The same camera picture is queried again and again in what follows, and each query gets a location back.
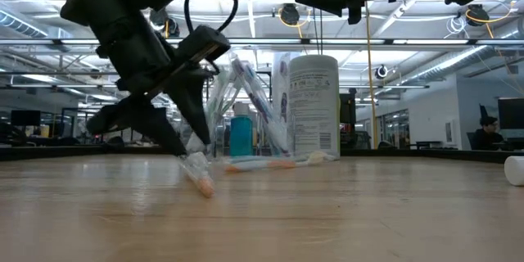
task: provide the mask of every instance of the cable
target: cable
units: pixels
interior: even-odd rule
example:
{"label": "cable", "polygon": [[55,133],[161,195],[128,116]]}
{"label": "cable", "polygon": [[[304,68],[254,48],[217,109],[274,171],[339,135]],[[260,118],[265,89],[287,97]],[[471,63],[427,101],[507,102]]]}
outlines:
{"label": "cable", "polygon": [[[488,33],[490,34],[490,37],[491,38],[495,38],[495,36],[493,35],[493,31],[491,30],[491,27],[490,27],[490,24],[486,24],[486,28],[488,30]],[[517,85],[517,88],[514,88],[512,85],[510,85],[509,83],[507,83],[506,81],[504,81],[502,78],[500,78],[499,76],[497,76],[500,81],[502,81],[504,84],[508,85],[510,88],[512,88],[513,90],[517,91],[518,93],[520,93],[522,96],[524,96],[524,89],[522,89],[521,85],[518,83],[517,81],[517,78],[515,78],[515,75],[511,74],[511,70],[509,69],[509,65],[508,63],[506,62],[506,59],[502,56],[502,52],[500,52],[499,49],[495,49],[495,51],[497,51],[497,53],[499,54],[500,58],[502,58],[502,60],[504,61],[504,65],[506,66],[506,70],[508,71],[509,73],[509,76],[513,79],[513,82],[515,83],[515,85]],[[477,56],[478,58],[481,60],[482,64],[484,64],[484,66],[486,68],[488,68],[488,70],[492,70],[485,62],[484,60],[482,60],[481,56],[477,53]]]}
{"label": "cable", "polygon": [[368,78],[369,78],[369,94],[371,95],[371,112],[373,124],[373,147],[378,147],[377,138],[377,120],[375,119],[375,94],[373,93],[373,78],[371,76],[371,29],[369,28],[369,6],[366,1],[366,30],[368,34]]}
{"label": "cable", "polygon": [[309,22],[309,17],[311,16],[311,11],[308,10],[308,18],[306,20],[304,20],[301,24],[296,24],[296,25],[288,25],[284,22],[284,20],[282,20],[282,8],[278,9],[278,19],[280,20],[280,22],[285,25],[285,26],[288,26],[290,28],[297,28],[298,29],[298,34],[300,36],[300,38],[302,38],[302,30],[300,29],[300,27],[302,25],[305,25],[305,23]]}
{"label": "cable", "polygon": [[317,52],[320,55],[320,45],[318,44],[318,32],[317,32],[317,16],[314,12],[314,7],[313,7],[313,20],[314,20],[314,38],[317,39]]}
{"label": "cable", "polygon": [[509,11],[508,11],[508,13],[507,13],[505,16],[502,16],[502,17],[500,17],[500,18],[498,18],[498,19],[496,19],[496,20],[478,20],[478,19],[476,19],[476,18],[474,18],[474,17],[471,17],[471,16],[469,15],[469,12],[470,12],[470,11],[471,11],[470,9],[468,9],[468,10],[466,11],[466,17],[467,17],[468,19],[470,19],[470,20],[474,20],[474,21],[476,21],[476,22],[480,22],[480,23],[483,23],[483,24],[492,24],[492,23],[497,22],[497,21],[499,21],[499,20],[503,20],[503,19],[505,19],[505,18],[508,18],[508,16],[511,14],[511,8],[510,8]]}
{"label": "cable", "polygon": [[486,28],[488,29],[488,33],[490,33],[490,37],[495,38],[495,36],[493,35],[493,32],[491,31],[490,24],[486,24]]}
{"label": "cable", "polygon": [[193,23],[191,22],[191,15],[189,13],[189,0],[183,1],[183,15],[186,19],[187,30],[189,30],[189,33],[192,33],[194,29]]}
{"label": "cable", "polygon": [[467,24],[468,23],[462,17],[455,17],[453,19],[449,19],[445,23],[445,28],[448,30],[449,34],[444,38],[448,38],[452,34],[460,34],[462,31],[466,29]]}
{"label": "cable", "polygon": [[[229,24],[231,24],[231,22],[235,18],[235,15],[237,14],[237,11],[238,11],[238,0],[233,0],[233,9],[231,10],[231,13],[229,14],[226,21],[217,29],[219,32],[222,32],[225,28],[228,27]],[[183,14],[184,14],[184,17],[186,18],[187,29],[191,33],[193,31],[193,25],[192,25],[191,16],[189,13],[189,0],[185,0],[183,3]]]}
{"label": "cable", "polygon": [[[485,62],[484,60],[482,59],[482,57],[478,54],[478,53],[475,53],[478,57],[479,60],[481,60],[482,64],[489,70],[489,71],[493,71]],[[498,75],[497,75],[497,78],[499,78],[500,82],[506,84],[508,87],[510,87],[511,89],[515,90],[517,93],[521,94],[522,96],[524,96],[524,92],[521,91],[521,90],[518,90],[517,88],[513,87],[510,83],[504,81],[504,79],[500,78]]]}

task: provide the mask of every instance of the ceiling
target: ceiling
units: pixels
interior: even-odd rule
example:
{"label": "ceiling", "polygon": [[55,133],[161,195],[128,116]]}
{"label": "ceiling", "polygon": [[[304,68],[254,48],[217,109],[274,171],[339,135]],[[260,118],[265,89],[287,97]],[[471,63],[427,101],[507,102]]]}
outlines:
{"label": "ceiling", "polygon": [[[318,11],[316,24],[308,7],[297,5],[304,25],[297,28],[285,26],[273,15],[284,3],[293,3],[294,0],[239,0],[239,9],[234,22],[224,31],[229,38],[317,38],[322,27],[324,38],[366,38],[366,21],[362,20],[357,25],[348,25],[347,17],[339,18],[328,13],[323,13],[320,19]],[[398,0],[389,3],[387,0],[376,0],[370,2],[370,32],[374,38],[488,38],[486,28],[465,26],[460,28],[459,34],[452,34],[450,22],[458,12],[464,13],[466,7],[456,4],[445,5],[443,0],[416,0],[413,5],[406,7],[405,11],[397,15],[392,21],[387,21],[388,16],[408,0]],[[61,28],[68,32],[71,38],[94,38],[89,28],[62,20],[59,11],[65,0],[0,0],[0,11],[8,11],[11,15],[23,20],[42,31],[51,28]],[[509,8],[508,0],[476,0],[474,3],[482,4],[489,12],[491,19],[497,19],[507,15]],[[206,24],[218,27],[232,8],[231,0],[191,0],[190,11],[196,24]],[[494,31],[515,20],[524,12],[524,0],[516,1],[511,6],[510,15],[492,25]],[[178,22],[181,36],[187,35],[187,27],[183,20],[183,0],[174,0],[167,7],[168,13]],[[0,27],[0,38],[27,38],[13,29]],[[68,70],[101,70],[112,71],[111,64],[107,60],[101,60],[95,55],[62,55],[59,52],[50,52],[47,55],[36,55],[31,52],[38,51],[34,46],[11,46],[8,49],[21,55],[42,61],[45,66],[38,70],[57,70],[66,63]],[[313,48],[302,50],[302,54],[315,54]],[[446,50],[420,51],[420,48],[394,48],[391,50],[372,50],[372,66],[385,65],[394,70],[392,75],[407,75],[416,70],[424,63],[444,54]],[[273,47],[271,50],[250,46],[238,48],[237,54],[243,60],[251,62],[257,68],[270,67],[274,63],[274,51],[284,50]],[[339,61],[341,82],[367,83],[368,53],[366,47],[351,48],[351,50],[339,47],[336,50],[328,49],[323,54],[335,57]],[[223,66],[229,63],[226,56],[218,60]],[[25,69],[34,65],[26,62]],[[75,77],[78,81],[86,84],[99,84],[108,82],[107,79],[91,79],[88,76]]]}

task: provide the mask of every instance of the wooden table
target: wooden table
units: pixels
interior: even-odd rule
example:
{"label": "wooden table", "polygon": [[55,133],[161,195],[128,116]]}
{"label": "wooden table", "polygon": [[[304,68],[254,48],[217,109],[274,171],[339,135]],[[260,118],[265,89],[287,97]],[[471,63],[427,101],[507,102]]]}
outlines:
{"label": "wooden table", "polygon": [[170,156],[0,163],[0,261],[524,260],[524,188],[502,165],[345,158],[216,177]]}

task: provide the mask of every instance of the fluorescent light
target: fluorescent light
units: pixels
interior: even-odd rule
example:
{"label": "fluorescent light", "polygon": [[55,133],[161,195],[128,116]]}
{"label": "fluorescent light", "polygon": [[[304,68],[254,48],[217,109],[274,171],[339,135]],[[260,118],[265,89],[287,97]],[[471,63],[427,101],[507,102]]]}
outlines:
{"label": "fluorescent light", "polygon": [[97,85],[57,85],[58,88],[96,88]]}
{"label": "fluorescent light", "polygon": [[101,95],[101,94],[93,94],[92,97],[95,97],[96,99],[105,100],[105,101],[117,101],[118,98],[112,97],[109,95]]}
{"label": "fluorescent light", "polygon": [[429,88],[429,85],[413,85],[413,86],[384,86],[384,88],[390,89],[424,89]]}
{"label": "fluorescent light", "polygon": [[[369,40],[369,42],[371,44],[383,44],[384,40],[383,39],[371,39]],[[358,39],[357,38],[356,39],[332,38],[332,39],[322,39],[322,40],[312,39],[311,43],[312,44],[324,43],[324,44],[331,44],[331,45],[353,45],[353,44],[367,44],[368,40],[361,39],[361,38],[358,38]]]}
{"label": "fluorescent light", "polygon": [[100,44],[96,39],[62,39],[62,43],[66,45],[98,45]]}
{"label": "fluorescent light", "polygon": [[22,77],[27,78],[27,79],[37,80],[40,82],[48,82],[48,83],[56,81],[54,78],[51,78],[46,75],[22,75]]}
{"label": "fluorescent light", "polygon": [[1,45],[54,45],[51,39],[2,39],[0,40]]}
{"label": "fluorescent light", "polygon": [[407,44],[466,44],[469,40],[408,40]]}
{"label": "fluorescent light", "polygon": [[82,92],[80,92],[78,90],[74,90],[74,89],[71,89],[71,88],[64,88],[64,90],[66,90],[67,92],[73,93],[73,94],[85,95],[85,93],[82,93]]}
{"label": "fluorescent light", "polygon": [[445,39],[399,39],[394,40],[393,44],[396,45],[456,45],[456,44],[466,44],[469,40],[445,40]]}
{"label": "fluorescent light", "polygon": [[50,84],[10,84],[13,88],[51,88]]}
{"label": "fluorescent light", "polygon": [[235,44],[300,44],[300,39],[291,38],[231,38],[229,43]]}
{"label": "fluorescent light", "polygon": [[516,39],[506,39],[506,40],[499,40],[499,39],[493,39],[493,40],[478,40],[478,45],[522,45],[524,44],[524,40],[516,40]]}

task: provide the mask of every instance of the white wall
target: white wall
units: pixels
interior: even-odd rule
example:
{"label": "white wall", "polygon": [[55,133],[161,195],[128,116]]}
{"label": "white wall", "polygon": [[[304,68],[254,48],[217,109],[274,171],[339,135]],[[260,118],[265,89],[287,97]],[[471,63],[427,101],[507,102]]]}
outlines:
{"label": "white wall", "polygon": [[[454,146],[462,148],[459,132],[459,97],[457,79],[451,75],[443,82],[429,83],[429,89],[410,89],[399,101],[379,101],[376,116],[408,110],[411,143],[417,141],[445,142],[445,124],[454,122]],[[371,117],[371,107],[357,110],[357,120]]]}
{"label": "white wall", "polygon": [[[524,79],[517,82],[521,87],[524,87]],[[457,80],[460,132],[463,135],[464,150],[471,150],[467,132],[475,132],[481,127],[479,124],[481,118],[479,105],[485,106],[489,115],[499,117],[498,100],[500,97],[522,97],[522,94],[507,84],[516,88],[513,79],[504,79],[504,82],[500,79],[485,79],[485,77],[482,77],[482,79],[461,78]]]}
{"label": "white wall", "polygon": [[53,93],[47,89],[0,91],[0,111],[36,110],[60,114],[64,107],[78,107],[79,99],[66,93]]}

